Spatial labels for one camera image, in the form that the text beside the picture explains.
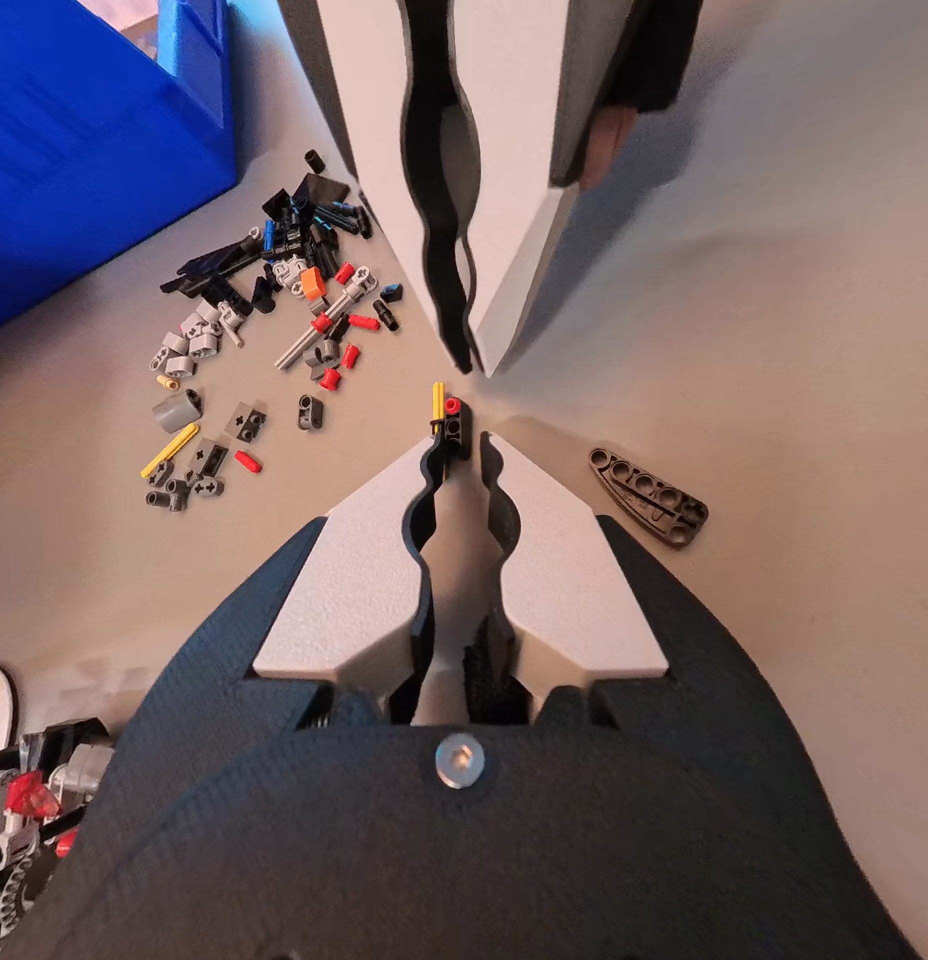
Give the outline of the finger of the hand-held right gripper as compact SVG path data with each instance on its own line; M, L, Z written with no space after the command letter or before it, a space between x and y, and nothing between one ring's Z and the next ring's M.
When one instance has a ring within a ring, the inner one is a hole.
M354 176L448 357L473 369L463 329L458 215L441 170L441 111L414 77L406 2L317 2Z
M447 119L465 333L492 378L527 317L575 188L552 186L569 2L452 2L462 116Z

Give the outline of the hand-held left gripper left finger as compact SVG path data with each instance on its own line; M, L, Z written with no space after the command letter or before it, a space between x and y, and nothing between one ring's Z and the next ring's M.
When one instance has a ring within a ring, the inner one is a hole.
M434 596L421 551L445 471L425 438L333 507L253 667L363 691L409 724L434 655Z

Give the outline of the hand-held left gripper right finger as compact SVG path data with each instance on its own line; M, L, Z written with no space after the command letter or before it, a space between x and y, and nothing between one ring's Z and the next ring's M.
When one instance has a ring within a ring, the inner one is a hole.
M663 678L668 660L591 508L487 431L480 467L501 554L479 626L479 718L526 719L558 688Z

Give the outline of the pile of lego pieces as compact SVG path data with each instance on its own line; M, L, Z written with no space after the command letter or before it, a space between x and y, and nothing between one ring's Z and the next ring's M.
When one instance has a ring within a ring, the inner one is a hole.
M288 294L304 315L301 334L278 356L275 369L285 373L303 364L318 390L338 390L342 372L360 358L349 333L400 331L390 305L402 298L403 286L380 287L368 267L354 265L341 251L341 234L372 237L369 211L348 201L350 186L327 176L316 150L307 151L304 161L307 173L298 187L279 189L262 205L263 224L187 260L160 286L164 294L184 295L192 307L165 334L149 365L168 392L153 407L153 418L171 436L140 474L151 489L151 506L179 512L190 497L222 494L219 471L231 452L226 442L200 438L181 475L174 476L176 459L198 438L205 413L202 395L188 381L225 340L242 349L243 327L255 313L273 313L279 294Z

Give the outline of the partly built lego car model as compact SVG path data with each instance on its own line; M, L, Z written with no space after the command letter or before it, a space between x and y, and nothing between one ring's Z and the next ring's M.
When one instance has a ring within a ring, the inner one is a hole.
M97 717L0 749L0 951L74 845L113 753Z

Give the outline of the person's right hand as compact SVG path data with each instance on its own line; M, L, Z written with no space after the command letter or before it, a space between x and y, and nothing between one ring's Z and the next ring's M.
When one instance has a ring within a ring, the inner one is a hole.
M582 191L597 187L606 177L637 117L638 110L624 104L602 106L594 115L579 177Z

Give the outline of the blue plastic bin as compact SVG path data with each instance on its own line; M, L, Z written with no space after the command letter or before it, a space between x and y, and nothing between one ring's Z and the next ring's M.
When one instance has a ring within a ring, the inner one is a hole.
M158 56L80 2L0 2L0 326L238 181L228 6Z

